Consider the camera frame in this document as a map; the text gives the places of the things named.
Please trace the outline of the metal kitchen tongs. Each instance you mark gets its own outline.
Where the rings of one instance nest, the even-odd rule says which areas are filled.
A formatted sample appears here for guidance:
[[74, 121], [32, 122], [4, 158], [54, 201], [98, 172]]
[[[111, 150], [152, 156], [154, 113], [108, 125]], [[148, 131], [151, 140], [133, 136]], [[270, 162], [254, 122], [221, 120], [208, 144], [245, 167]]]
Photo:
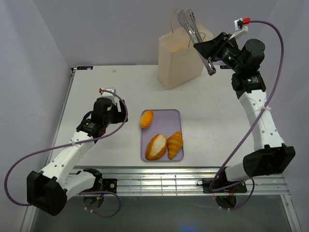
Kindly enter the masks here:
[[[192, 44], [201, 43], [203, 42], [202, 37], [197, 28], [196, 20], [194, 13], [191, 9], [184, 11], [180, 10], [177, 19], [179, 24], [184, 28], [187, 32]], [[204, 59], [201, 54], [199, 54], [204, 66], [209, 75], [213, 75], [216, 73], [216, 69], [214, 65], [207, 59]]]

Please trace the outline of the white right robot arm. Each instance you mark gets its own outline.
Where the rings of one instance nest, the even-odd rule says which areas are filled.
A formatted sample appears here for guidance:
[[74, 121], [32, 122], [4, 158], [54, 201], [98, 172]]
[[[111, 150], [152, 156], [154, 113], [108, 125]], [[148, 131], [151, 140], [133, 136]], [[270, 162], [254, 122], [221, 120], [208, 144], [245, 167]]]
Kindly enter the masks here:
[[254, 142], [254, 151], [241, 163], [222, 165], [210, 182], [210, 192], [229, 192], [251, 177], [281, 174], [295, 157], [295, 149], [279, 135], [268, 106], [271, 97], [259, 72], [265, 45], [250, 39], [239, 49], [236, 40], [223, 32], [210, 41], [194, 44], [194, 48], [207, 62], [219, 60], [234, 71], [232, 88], [250, 124], [246, 135], [252, 135]]

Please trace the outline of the oval white-topped fake bread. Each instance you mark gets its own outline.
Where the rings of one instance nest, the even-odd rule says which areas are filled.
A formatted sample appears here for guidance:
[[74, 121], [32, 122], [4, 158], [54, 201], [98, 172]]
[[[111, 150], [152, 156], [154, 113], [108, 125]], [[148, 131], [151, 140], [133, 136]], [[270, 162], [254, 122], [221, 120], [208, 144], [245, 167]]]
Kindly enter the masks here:
[[163, 134], [157, 134], [147, 145], [145, 157], [147, 160], [157, 160], [165, 154], [167, 148], [167, 138]]

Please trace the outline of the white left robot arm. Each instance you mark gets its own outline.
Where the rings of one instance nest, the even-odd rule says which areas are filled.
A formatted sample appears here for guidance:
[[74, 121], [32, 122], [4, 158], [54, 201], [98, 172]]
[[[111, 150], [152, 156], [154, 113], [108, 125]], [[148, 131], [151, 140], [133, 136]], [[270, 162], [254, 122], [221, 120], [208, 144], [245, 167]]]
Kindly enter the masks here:
[[27, 202], [52, 216], [59, 214], [67, 200], [85, 190], [97, 193], [102, 189], [102, 174], [85, 168], [69, 177], [70, 172], [103, 137], [110, 124], [127, 122], [123, 101], [115, 103], [111, 97], [98, 98], [93, 110], [86, 113], [73, 134], [71, 143], [39, 172], [27, 176]]

